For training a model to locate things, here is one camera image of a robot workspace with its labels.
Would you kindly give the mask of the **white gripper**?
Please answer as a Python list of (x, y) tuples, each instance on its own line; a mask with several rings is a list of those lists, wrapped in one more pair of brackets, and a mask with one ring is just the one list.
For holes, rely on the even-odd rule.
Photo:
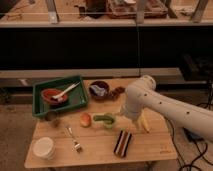
[(122, 105), (120, 109), (120, 114), (130, 119), (137, 130), (141, 130), (141, 124), (139, 123), (139, 117), (141, 115), (140, 110), (130, 110), (125, 105)]

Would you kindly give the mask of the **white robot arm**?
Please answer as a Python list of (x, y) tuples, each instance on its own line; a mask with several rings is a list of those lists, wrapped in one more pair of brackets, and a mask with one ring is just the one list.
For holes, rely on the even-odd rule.
[(213, 143), (213, 111), (166, 97), (155, 89), (156, 81), (149, 75), (129, 84), (120, 113), (136, 121), (147, 107)]

